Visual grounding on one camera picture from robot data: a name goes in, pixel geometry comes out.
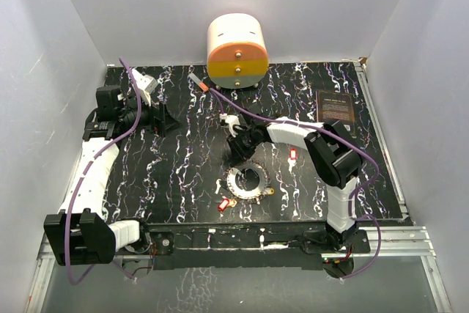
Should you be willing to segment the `black disc with keyrings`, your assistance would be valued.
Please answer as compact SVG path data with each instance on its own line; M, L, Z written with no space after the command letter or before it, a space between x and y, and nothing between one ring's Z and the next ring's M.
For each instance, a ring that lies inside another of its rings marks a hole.
M256 161L246 161L228 168L223 176L230 196L239 202L259 203L267 195L270 178L264 166Z

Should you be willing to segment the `red key tag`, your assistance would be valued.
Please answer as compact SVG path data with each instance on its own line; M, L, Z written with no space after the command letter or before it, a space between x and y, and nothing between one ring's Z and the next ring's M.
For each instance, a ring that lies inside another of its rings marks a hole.
M292 160L292 161L295 161L297 159L297 151L296 149L292 148L290 151L289 151L289 159Z
M226 209L230 207L234 207L236 204L237 204L237 201L235 199L223 198L223 200L218 205L218 211L222 213Z

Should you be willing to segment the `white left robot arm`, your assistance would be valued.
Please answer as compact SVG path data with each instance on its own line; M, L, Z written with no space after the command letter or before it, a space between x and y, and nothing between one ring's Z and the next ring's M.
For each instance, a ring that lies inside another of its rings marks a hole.
M97 106L86 118L81 157L71 188L58 213L46 216L43 227L59 265L108 264L122 248L142 254L151 235L143 221L129 218L107 224L103 199L121 141L133 125L158 136L178 128L164 103L154 104L154 84L139 84L137 95L117 85L96 91Z

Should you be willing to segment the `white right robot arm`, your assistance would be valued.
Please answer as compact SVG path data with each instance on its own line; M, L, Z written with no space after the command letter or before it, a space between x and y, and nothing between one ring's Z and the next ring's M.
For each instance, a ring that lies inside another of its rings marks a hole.
M242 125L235 115L221 114L228 127L227 143L235 161L253 164L252 157L260 144L289 144L308 152L317 175L326 184L328 214L325 244L342 252L352 245L358 231L355 200L358 174L364 156L338 120L306 123L286 117L267 119L245 115Z

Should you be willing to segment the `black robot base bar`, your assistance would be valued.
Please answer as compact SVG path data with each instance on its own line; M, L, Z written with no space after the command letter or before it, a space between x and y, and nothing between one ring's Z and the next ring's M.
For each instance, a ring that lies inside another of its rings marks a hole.
M365 229L339 250L325 244L323 221L148 224L147 244L115 257L146 260L153 270L180 268L302 268L322 270L327 261L370 254Z

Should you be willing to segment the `orange capped glue pen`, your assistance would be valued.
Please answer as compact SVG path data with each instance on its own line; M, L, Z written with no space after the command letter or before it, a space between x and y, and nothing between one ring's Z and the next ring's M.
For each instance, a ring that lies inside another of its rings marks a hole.
M195 83L203 92L208 92L210 88L194 73L188 75L189 79Z

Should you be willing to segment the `round three-drawer cabinet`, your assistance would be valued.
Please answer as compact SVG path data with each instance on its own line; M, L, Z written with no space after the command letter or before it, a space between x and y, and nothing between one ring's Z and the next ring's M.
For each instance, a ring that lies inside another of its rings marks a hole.
M260 22L245 13L214 19L207 29L207 74L222 89L258 86L269 65Z

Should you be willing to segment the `dark brown book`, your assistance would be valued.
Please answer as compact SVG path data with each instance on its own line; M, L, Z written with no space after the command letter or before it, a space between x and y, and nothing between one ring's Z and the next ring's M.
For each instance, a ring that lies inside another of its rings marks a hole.
M329 119L340 120L350 135L355 138L355 112L351 94L318 90L316 92L317 122Z

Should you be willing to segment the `aluminium frame rail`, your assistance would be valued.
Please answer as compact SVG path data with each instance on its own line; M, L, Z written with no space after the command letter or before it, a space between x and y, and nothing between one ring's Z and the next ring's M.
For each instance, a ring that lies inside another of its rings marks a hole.
M168 270L143 256L98 265L79 285L42 244L28 312L450 312L426 230L382 230L378 259L356 254L344 281L298 250L182 250Z

